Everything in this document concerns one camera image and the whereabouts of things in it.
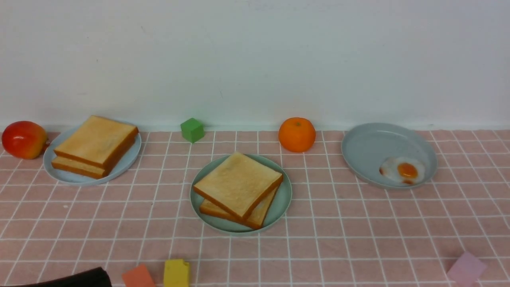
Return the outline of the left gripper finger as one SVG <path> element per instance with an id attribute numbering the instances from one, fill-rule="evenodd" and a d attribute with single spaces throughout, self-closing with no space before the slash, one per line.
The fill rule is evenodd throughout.
<path id="1" fill-rule="evenodd" d="M 87 271 L 76 273 L 45 282 L 38 282 L 24 287 L 111 287 L 110 277 L 105 269 L 96 267 Z"/>

